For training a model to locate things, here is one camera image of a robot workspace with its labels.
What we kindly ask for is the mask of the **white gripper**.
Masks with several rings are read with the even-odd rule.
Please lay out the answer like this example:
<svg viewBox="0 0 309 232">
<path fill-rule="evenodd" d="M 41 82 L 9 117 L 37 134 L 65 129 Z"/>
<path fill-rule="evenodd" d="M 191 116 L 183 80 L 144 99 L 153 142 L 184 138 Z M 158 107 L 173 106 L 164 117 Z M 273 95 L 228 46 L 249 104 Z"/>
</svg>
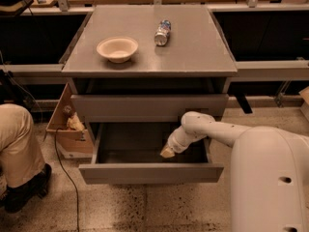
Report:
<svg viewBox="0 0 309 232">
<path fill-rule="evenodd" d="M 169 135 L 167 145 L 163 147 L 160 155 L 165 159 L 170 159 L 175 153 L 180 154 L 185 151 L 194 139 L 193 134 L 186 132 L 183 127 L 178 127 Z"/>
</svg>

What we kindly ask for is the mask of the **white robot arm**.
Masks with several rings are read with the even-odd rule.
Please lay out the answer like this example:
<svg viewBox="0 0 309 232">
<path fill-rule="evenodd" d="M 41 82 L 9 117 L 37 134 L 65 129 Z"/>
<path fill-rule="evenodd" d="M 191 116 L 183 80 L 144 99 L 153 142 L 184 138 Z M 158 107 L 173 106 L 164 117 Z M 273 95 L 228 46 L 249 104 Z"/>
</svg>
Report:
<svg viewBox="0 0 309 232">
<path fill-rule="evenodd" d="M 309 182 L 308 137 L 274 127 L 217 122 L 189 111 L 161 155 L 171 158 L 206 137 L 232 148 L 232 232 L 308 232 L 303 191 Z"/>
</svg>

